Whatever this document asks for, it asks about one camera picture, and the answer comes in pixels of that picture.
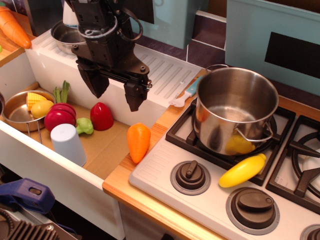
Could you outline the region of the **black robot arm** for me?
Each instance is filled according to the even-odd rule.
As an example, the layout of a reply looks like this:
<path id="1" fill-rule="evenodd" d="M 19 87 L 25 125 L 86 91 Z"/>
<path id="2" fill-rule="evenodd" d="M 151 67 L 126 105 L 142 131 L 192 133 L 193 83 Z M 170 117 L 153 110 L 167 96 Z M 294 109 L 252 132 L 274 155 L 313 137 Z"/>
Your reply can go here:
<path id="1" fill-rule="evenodd" d="M 75 13 L 84 45 L 74 45 L 77 67 L 85 84 L 100 98 L 113 79 L 123 83 L 125 98 L 132 112 L 147 99 L 152 82 L 149 67 L 134 54 L 135 42 L 143 28 L 134 35 L 131 20 L 138 18 L 118 0 L 68 0 Z"/>

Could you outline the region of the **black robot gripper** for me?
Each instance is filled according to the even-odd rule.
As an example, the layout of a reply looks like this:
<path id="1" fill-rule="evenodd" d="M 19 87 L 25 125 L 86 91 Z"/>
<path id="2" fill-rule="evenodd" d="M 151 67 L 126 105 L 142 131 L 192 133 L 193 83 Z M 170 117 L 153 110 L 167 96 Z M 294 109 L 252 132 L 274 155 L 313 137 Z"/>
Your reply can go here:
<path id="1" fill-rule="evenodd" d="M 91 93 L 99 99 L 109 86 L 109 79 L 124 84 L 125 98 L 131 112 L 139 110 L 152 88 L 149 68 L 134 54 L 135 43 L 126 41 L 116 27 L 81 29 L 85 44 L 74 45 L 79 73 Z"/>

